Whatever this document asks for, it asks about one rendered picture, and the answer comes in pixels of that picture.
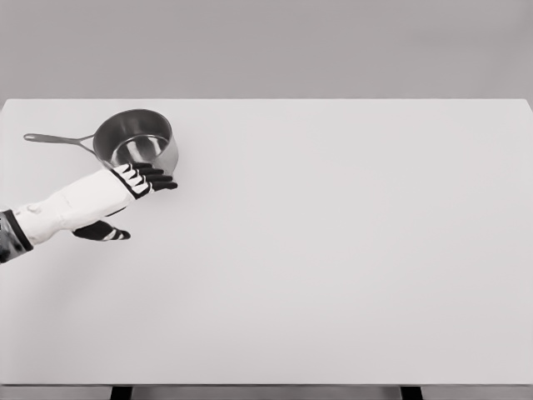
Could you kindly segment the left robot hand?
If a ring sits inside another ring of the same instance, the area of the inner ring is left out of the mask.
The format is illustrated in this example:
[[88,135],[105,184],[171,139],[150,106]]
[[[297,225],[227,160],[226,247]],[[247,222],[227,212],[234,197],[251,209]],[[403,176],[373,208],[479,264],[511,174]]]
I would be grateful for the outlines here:
[[105,222],[134,201],[178,184],[171,175],[147,162],[103,169],[56,193],[57,215],[63,230],[75,237],[98,241],[128,240],[131,234]]

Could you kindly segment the steel pot with long handle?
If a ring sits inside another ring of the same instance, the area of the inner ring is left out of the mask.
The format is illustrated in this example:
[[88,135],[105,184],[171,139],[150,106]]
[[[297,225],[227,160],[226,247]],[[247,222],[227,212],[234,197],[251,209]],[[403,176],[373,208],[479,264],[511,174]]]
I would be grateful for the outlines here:
[[149,163],[171,176],[179,159],[172,125],[159,112],[149,109],[119,112],[105,120],[94,134],[86,137],[26,133],[23,138],[35,143],[78,146],[108,168],[127,163]]

